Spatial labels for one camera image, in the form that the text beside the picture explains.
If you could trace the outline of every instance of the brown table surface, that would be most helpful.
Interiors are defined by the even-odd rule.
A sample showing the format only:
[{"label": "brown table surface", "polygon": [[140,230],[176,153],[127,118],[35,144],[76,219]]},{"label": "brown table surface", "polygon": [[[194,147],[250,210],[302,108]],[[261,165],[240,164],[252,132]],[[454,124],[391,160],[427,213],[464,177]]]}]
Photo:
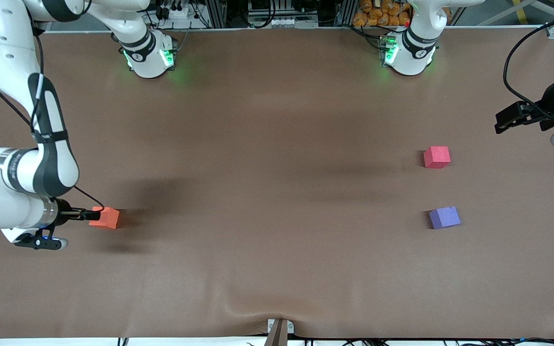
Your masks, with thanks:
[{"label": "brown table surface", "polygon": [[[191,33],[140,79],[108,35],[44,35],[79,186],[122,228],[70,222],[66,250],[0,233],[0,337],[257,334],[554,337],[554,147],[497,136],[506,54],[528,29],[450,29],[419,76],[347,30]],[[554,81],[554,41],[514,87]],[[0,101],[0,147],[31,147]],[[420,166],[430,145],[453,163]],[[89,208],[77,193],[66,199]],[[457,206],[462,225],[430,230]]]}]

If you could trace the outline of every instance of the foam block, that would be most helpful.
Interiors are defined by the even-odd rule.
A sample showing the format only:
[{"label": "foam block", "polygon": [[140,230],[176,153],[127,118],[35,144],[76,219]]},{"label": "foam block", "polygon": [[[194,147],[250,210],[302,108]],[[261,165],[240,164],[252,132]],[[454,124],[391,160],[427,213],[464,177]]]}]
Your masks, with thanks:
[{"label": "foam block", "polygon": [[429,147],[424,154],[426,168],[444,168],[450,163],[448,147]]},{"label": "foam block", "polygon": [[[93,211],[101,210],[101,207],[93,207]],[[110,230],[117,229],[117,222],[119,221],[119,211],[110,207],[104,208],[100,213],[100,219],[98,221],[89,221],[90,226],[97,228],[104,228]]]},{"label": "foam block", "polygon": [[431,211],[429,216],[435,230],[456,226],[461,223],[456,207],[439,208],[438,210]]}]

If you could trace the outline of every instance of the green led light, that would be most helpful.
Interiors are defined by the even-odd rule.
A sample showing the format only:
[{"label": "green led light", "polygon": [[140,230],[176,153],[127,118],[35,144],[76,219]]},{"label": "green led light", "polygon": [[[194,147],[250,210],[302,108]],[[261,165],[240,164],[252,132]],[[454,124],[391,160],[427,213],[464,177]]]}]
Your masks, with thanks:
[{"label": "green led light", "polygon": [[172,66],[172,53],[160,49],[160,55],[166,66]]},{"label": "green led light", "polygon": [[129,61],[129,56],[127,56],[127,52],[125,50],[123,51],[123,55],[125,55],[125,59],[127,61],[127,65],[129,66],[129,68],[132,68],[132,62]]},{"label": "green led light", "polygon": [[394,57],[396,57],[396,54],[399,52],[399,46],[397,44],[394,44],[393,48],[391,48],[388,52],[386,52],[386,63],[393,63]]}]

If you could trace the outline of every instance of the red cube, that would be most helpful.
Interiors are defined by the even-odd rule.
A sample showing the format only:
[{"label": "red cube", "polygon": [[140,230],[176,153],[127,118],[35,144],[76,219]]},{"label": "red cube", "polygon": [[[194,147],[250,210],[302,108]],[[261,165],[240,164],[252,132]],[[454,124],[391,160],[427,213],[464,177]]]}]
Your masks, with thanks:
[{"label": "red cube", "polygon": [[450,163],[448,147],[429,147],[424,157],[426,168],[444,168]]}]

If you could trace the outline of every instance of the purple cube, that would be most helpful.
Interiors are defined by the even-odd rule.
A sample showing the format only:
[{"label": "purple cube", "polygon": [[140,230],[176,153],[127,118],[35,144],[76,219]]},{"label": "purple cube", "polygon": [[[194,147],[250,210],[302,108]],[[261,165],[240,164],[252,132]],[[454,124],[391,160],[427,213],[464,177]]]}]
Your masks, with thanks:
[{"label": "purple cube", "polygon": [[431,211],[429,216],[435,230],[456,226],[461,223],[457,207],[439,208],[438,210]]}]

